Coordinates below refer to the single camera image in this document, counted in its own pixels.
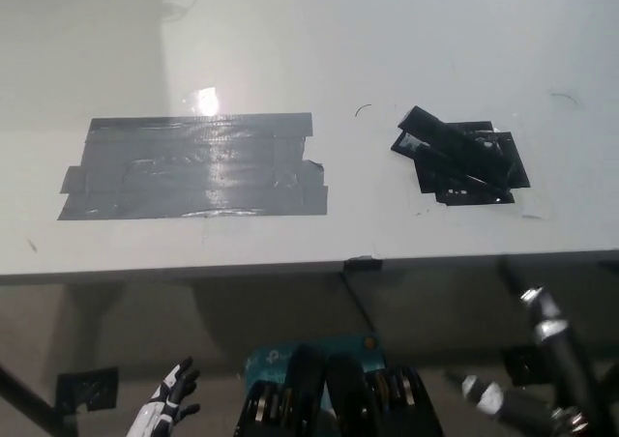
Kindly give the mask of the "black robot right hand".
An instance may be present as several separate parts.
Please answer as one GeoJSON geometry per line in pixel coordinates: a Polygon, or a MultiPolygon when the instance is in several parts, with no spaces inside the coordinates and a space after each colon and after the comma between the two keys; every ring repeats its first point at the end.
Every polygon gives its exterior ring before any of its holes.
{"type": "Polygon", "coordinates": [[[498,260],[497,272],[526,311],[532,339],[550,372],[556,405],[549,407],[533,395],[505,390],[474,374],[447,371],[446,379],[479,412],[523,436],[616,436],[603,386],[553,297],[544,287],[525,283],[505,257],[498,260]]]}

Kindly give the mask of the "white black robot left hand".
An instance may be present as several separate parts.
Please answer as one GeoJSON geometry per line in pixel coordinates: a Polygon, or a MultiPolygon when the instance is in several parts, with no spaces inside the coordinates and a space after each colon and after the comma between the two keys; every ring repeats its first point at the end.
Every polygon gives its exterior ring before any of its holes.
{"type": "Polygon", "coordinates": [[[193,358],[187,357],[168,372],[140,408],[127,437],[169,437],[179,422],[200,411],[198,403],[183,405],[183,400],[196,390],[200,374],[192,365],[193,358]]]}

